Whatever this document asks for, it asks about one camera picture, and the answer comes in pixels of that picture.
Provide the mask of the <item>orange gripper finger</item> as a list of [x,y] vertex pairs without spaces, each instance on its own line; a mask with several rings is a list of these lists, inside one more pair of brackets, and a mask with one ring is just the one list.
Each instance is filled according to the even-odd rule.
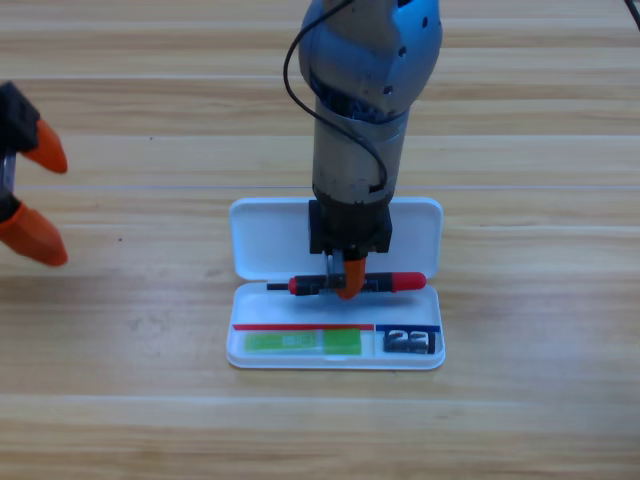
[[342,300],[351,300],[362,290],[365,283],[366,259],[344,261],[345,284],[335,291]]
[[1,85],[1,145],[54,173],[68,170],[58,134],[10,81]]
[[62,266],[68,255],[57,228],[13,194],[1,198],[1,242],[13,252],[48,266]]

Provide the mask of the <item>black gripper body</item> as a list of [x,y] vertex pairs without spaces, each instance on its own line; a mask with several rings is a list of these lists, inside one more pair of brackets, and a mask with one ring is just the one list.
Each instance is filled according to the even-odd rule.
[[311,254],[342,255],[342,270],[330,276],[336,291],[345,284],[344,261],[367,259],[369,253],[387,253],[392,236],[389,210],[391,196],[372,203],[343,203],[328,196],[308,202],[309,251]]
[[15,183],[17,152],[7,148],[1,154],[0,163],[0,198],[5,199],[13,195]]

